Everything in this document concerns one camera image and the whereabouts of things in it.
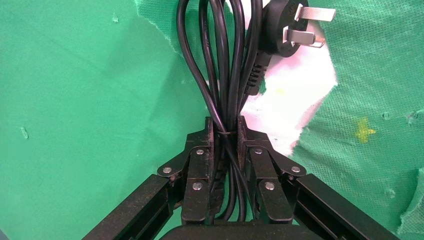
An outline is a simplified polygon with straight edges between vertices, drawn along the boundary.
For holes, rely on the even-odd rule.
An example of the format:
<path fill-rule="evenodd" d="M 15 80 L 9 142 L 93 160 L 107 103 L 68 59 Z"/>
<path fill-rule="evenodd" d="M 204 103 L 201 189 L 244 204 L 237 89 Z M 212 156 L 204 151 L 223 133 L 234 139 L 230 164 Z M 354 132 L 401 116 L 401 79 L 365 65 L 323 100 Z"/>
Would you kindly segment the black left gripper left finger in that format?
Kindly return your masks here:
<path fill-rule="evenodd" d="M 182 221 L 205 224 L 209 219 L 210 163 L 214 159 L 214 124 L 205 118 L 203 130 L 187 135 L 184 150 L 160 166 L 85 240 L 153 240 L 182 206 Z"/>

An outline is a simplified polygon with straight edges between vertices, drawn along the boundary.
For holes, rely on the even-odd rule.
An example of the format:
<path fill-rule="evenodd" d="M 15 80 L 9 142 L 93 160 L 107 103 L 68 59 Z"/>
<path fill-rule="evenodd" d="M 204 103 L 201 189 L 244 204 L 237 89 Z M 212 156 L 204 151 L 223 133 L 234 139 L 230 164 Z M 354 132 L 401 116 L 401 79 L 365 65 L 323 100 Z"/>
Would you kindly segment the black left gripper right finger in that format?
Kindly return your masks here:
<path fill-rule="evenodd" d="M 396 236 L 306 169 L 277 152 L 266 133 L 237 119 L 253 216 L 287 225 L 293 240 L 394 240 Z"/>

